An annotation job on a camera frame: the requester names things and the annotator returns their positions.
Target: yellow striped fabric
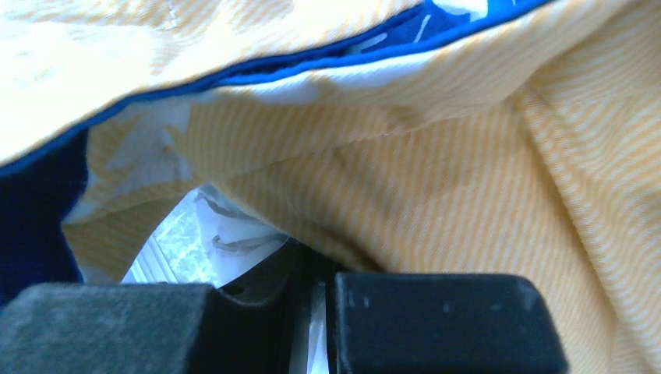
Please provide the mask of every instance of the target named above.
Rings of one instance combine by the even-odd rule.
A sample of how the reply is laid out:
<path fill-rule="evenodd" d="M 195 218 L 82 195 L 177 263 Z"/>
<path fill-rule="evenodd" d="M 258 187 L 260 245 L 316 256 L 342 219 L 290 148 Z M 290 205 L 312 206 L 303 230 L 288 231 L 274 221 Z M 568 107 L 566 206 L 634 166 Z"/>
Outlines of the yellow striped fabric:
<path fill-rule="evenodd" d="M 180 2 L 176 25 L 168 2 L 139 3 L 14 13 L 61 13 L 106 33 L 100 44 L 117 40 L 107 25 L 162 43 L 112 67 L 126 80 L 0 140 L 1 159 L 123 94 L 337 41 L 416 2 Z M 435 51 L 136 104 L 90 131 L 90 183 L 65 236 L 80 264 L 121 279 L 178 199 L 213 182 L 357 270 L 521 274 L 572 372 L 661 372 L 658 55 L 658 0 L 556 0 Z"/>

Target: white plastic bag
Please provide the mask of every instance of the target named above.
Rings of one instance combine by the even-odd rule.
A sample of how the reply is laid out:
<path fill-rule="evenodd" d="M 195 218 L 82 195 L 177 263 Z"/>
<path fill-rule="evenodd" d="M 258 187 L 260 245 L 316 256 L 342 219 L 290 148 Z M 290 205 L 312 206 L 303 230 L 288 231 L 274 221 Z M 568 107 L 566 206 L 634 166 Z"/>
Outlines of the white plastic bag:
<path fill-rule="evenodd" d="M 222 287 L 277 251 L 288 236 L 251 217 L 212 185 L 197 189 L 194 200 L 200 239 Z"/>

